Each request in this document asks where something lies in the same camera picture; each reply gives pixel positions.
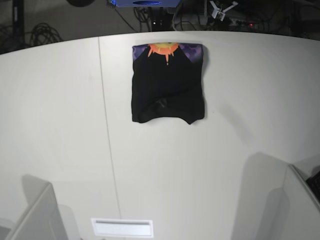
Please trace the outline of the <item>blue computer case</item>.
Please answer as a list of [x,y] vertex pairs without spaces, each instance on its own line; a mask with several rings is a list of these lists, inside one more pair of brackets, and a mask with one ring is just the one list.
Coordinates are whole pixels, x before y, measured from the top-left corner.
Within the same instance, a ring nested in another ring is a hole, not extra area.
[[175,8],[180,0],[110,0],[110,2],[119,8],[133,7],[169,7]]

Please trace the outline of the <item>right white partition panel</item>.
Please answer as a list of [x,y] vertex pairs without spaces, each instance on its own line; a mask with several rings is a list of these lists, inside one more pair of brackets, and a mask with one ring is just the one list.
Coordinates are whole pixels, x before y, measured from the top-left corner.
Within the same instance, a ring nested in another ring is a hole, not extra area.
[[318,240],[320,203],[294,165],[266,200],[257,240]]

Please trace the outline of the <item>left white partition panel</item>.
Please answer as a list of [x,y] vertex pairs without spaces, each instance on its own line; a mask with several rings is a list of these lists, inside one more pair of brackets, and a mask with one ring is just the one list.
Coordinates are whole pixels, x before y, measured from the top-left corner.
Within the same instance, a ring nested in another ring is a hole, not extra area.
[[26,174],[21,177],[27,206],[17,221],[0,218],[2,240],[81,240],[72,209],[58,204],[51,182]]

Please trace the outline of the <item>white partition panel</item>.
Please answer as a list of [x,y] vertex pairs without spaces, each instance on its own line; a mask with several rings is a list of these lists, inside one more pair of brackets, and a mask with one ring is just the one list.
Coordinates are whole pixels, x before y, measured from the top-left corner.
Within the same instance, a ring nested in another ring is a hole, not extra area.
[[257,240],[318,240],[320,203],[294,165],[266,200]]
[[17,221],[0,218],[2,240],[81,240],[72,209],[58,204],[51,182],[26,174],[21,177],[27,206]]

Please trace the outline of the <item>black T-shirt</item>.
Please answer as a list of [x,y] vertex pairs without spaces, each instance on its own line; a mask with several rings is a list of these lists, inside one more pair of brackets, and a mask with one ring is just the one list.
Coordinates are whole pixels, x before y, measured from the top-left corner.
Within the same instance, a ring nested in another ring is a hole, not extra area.
[[205,117],[203,45],[162,42],[132,47],[132,121],[179,118],[191,125]]

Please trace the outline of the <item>black keyboard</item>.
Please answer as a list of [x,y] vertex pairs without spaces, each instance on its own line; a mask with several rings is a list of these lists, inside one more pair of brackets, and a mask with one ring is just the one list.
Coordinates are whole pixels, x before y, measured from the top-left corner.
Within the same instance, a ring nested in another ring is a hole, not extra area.
[[307,185],[317,200],[320,200],[320,172],[306,180]]

